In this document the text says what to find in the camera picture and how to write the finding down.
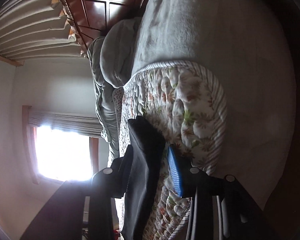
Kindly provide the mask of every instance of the red object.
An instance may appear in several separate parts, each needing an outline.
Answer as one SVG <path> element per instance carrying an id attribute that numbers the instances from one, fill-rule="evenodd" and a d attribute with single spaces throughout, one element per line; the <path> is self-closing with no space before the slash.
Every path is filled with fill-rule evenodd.
<path id="1" fill-rule="evenodd" d="M 120 237 L 120 232 L 118 232 L 117 230 L 113 230 L 114 232 L 114 239 L 118 240 L 118 238 Z"/>

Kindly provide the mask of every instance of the wooden headboard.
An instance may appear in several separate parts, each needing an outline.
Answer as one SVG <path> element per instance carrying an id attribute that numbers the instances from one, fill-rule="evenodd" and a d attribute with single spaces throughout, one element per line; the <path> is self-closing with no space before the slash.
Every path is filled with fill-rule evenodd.
<path id="1" fill-rule="evenodd" d="M 141 16 L 148 0 L 65 0 L 85 49 L 118 21 Z"/>

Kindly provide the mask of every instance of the pillow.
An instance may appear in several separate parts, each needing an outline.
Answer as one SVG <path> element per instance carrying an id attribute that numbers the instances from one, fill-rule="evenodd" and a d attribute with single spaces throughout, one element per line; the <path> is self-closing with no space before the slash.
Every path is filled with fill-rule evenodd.
<path id="1" fill-rule="evenodd" d="M 105 81 L 100 69 L 100 51 L 104 39 L 104 37 L 99 37 L 92 42 L 88 49 L 88 58 L 90 60 L 97 99 L 96 114 L 103 126 L 101 136 L 109 143 L 109 167 L 112 161 L 119 157 L 119 137 L 117 118 L 112 100 L 114 87 Z"/>
<path id="2" fill-rule="evenodd" d="M 137 17 L 116 23 L 102 45 L 100 68 L 104 79 L 114 88 L 122 87 L 130 79 L 140 22 Z"/>

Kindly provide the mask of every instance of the curtain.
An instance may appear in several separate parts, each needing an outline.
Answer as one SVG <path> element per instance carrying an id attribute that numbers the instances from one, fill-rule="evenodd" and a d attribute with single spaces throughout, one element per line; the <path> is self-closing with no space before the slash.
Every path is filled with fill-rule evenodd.
<path id="1" fill-rule="evenodd" d="M 81 46 L 58 0 L 7 0 L 0 9 L 0 55 L 13 60 L 80 57 Z"/>
<path id="2" fill-rule="evenodd" d="M 34 127 L 50 126 L 66 132 L 74 131 L 82 135 L 101 138 L 103 130 L 98 118 L 84 117 L 77 114 L 43 112 L 30 109 L 28 124 Z"/>

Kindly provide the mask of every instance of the floral pattern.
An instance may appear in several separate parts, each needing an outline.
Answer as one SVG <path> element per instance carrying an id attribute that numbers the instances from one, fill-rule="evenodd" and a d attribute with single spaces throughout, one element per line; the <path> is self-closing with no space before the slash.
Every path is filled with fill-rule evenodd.
<path id="1" fill-rule="evenodd" d="M 218 79 L 188 61 L 155 63 L 136 73 L 124 86 L 120 156 L 130 143 L 127 120 L 143 115 L 167 141 L 153 211 L 143 239 L 172 239 L 187 225 L 191 199 L 181 199 L 169 175 L 166 150 L 175 143 L 182 156 L 208 174 L 216 166 L 225 132 L 226 99 Z M 116 201 L 120 228 L 124 199 Z"/>
<path id="2" fill-rule="evenodd" d="M 122 98 L 124 90 L 122 87 L 116 88 L 112 92 L 112 101 L 114 103 L 115 115 L 117 118 L 118 136 L 120 137 L 120 122 L 121 122 L 121 111 L 122 111 Z"/>

